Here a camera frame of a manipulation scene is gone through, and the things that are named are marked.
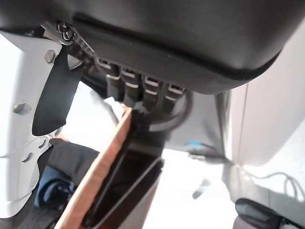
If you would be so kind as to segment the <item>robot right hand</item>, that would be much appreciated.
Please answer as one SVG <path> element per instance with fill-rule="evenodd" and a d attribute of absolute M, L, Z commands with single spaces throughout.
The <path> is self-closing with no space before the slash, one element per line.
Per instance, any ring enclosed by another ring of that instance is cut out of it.
<path fill-rule="evenodd" d="M 191 94 L 219 94 L 263 74 L 305 16 L 302 0 L 3 0 L 0 3 L 0 215 L 17 227 L 43 193 L 79 82 L 133 111 L 131 130 L 83 218 L 114 188 L 131 144 L 159 154 Z"/>

